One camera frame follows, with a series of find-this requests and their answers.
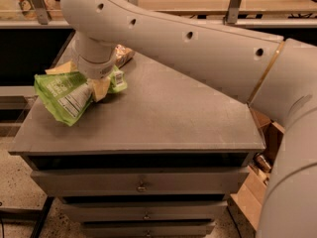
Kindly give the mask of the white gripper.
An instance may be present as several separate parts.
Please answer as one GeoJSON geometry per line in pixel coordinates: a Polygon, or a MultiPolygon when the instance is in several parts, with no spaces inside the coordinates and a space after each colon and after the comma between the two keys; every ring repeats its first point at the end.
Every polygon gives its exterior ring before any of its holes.
{"type": "Polygon", "coordinates": [[[110,86],[108,75],[112,72],[115,65],[115,53],[112,53],[110,58],[104,62],[88,61],[77,50],[72,50],[71,56],[78,71],[86,78],[89,78],[87,82],[92,89],[93,100],[95,102],[102,100],[107,95],[110,86]]]}

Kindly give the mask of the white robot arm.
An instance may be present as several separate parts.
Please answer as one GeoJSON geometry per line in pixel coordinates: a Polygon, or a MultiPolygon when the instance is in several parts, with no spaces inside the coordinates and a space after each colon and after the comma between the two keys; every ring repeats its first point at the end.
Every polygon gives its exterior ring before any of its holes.
{"type": "Polygon", "coordinates": [[[60,0],[73,60],[108,75],[124,45],[256,108],[284,127],[257,238],[317,238],[317,48],[151,12],[136,0],[60,0]]]}

